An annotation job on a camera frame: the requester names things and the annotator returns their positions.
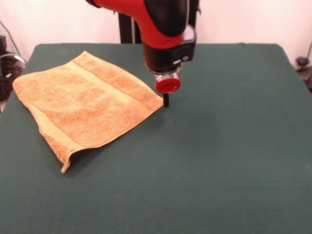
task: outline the orange towel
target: orange towel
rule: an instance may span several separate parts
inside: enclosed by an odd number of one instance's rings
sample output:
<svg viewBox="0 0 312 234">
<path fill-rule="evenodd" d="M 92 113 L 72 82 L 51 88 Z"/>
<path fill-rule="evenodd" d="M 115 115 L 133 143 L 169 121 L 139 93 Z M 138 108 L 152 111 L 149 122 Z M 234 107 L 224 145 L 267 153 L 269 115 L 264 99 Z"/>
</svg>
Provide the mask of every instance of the orange towel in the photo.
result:
<svg viewBox="0 0 312 234">
<path fill-rule="evenodd" d="M 87 52 L 65 65 L 21 76 L 13 87 L 63 163 L 62 173 L 73 153 L 113 141 L 163 105 L 141 80 Z"/>
</svg>

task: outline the black joint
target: black joint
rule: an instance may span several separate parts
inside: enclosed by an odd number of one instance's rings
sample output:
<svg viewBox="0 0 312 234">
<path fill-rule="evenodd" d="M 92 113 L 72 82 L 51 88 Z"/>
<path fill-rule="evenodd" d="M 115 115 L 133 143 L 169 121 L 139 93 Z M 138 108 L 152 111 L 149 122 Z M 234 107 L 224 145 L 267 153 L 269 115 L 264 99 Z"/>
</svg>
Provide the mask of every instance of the black joint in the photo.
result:
<svg viewBox="0 0 312 234">
<path fill-rule="evenodd" d="M 95 6 L 96 8 L 101 8 L 100 6 L 96 5 L 93 0 L 86 0 L 86 1 L 87 1 L 87 3 L 89 3 L 92 6 Z"/>
</svg>

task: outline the black cable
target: black cable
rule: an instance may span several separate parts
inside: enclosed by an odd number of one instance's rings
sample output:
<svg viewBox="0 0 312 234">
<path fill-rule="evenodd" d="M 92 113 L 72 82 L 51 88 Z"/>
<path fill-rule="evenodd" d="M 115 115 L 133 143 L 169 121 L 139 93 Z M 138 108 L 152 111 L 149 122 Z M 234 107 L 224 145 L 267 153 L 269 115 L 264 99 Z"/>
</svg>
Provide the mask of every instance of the black cable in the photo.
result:
<svg viewBox="0 0 312 234">
<path fill-rule="evenodd" d="M 310 55 L 311 55 L 311 51 L 312 51 L 312 42 L 310 44 L 310 48 L 309 48 L 309 52 L 308 52 L 308 56 L 307 59 L 309 59 Z"/>
<path fill-rule="evenodd" d="M 305 81 L 306 85 L 309 87 L 309 83 L 312 80 L 312 75 Z"/>
<path fill-rule="evenodd" d="M 9 37 L 10 37 L 10 39 L 11 39 L 11 41 L 12 41 L 12 43 L 13 43 L 13 45 L 14 45 L 14 47 L 15 47 L 17 53 L 18 53 L 18 55 L 20 56 L 20 51 L 19 51 L 18 47 L 16 46 L 15 41 L 13 40 L 13 37 L 12 37 L 10 31 L 4 26 L 4 24 L 2 23 L 1 20 L 0 20 L 0 24 L 1 24 L 2 27 L 5 29 L 5 31 L 8 33 L 8 35 L 9 35 Z"/>
</svg>

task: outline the white wall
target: white wall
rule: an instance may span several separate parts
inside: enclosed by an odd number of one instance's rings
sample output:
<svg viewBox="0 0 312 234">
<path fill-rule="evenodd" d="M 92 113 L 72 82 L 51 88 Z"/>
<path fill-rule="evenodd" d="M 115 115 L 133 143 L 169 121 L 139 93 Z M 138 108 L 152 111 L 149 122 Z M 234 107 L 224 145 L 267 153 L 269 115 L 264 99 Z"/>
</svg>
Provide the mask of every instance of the white wall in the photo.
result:
<svg viewBox="0 0 312 234">
<path fill-rule="evenodd" d="M 198 42 L 278 43 L 293 63 L 312 40 L 312 0 L 200 2 Z M 120 42 L 117 15 L 85 0 L 0 0 L 0 19 L 26 59 L 39 43 Z"/>
<path fill-rule="evenodd" d="M 278 43 L 292 64 L 312 41 L 312 0 L 201 0 L 198 41 Z"/>
<path fill-rule="evenodd" d="M 40 43 L 120 43 L 118 15 L 85 0 L 0 0 L 0 19 L 26 59 Z"/>
</svg>

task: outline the green tablecloth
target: green tablecloth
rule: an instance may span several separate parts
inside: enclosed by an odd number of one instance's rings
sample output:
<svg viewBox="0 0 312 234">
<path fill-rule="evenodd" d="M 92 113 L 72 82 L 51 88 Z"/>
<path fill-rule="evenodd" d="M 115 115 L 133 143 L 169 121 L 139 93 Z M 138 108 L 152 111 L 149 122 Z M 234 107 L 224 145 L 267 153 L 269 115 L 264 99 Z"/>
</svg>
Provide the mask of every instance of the green tablecloth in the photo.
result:
<svg viewBox="0 0 312 234">
<path fill-rule="evenodd" d="M 87 50 L 151 87 L 140 45 L 36 47 L 24 73 Z M 141 125 L 61 163 L 13 93 L 0 117 L 0 233 L 312 233 L 312 99 L 277 45 L 201 45 Z"/>
</svg>

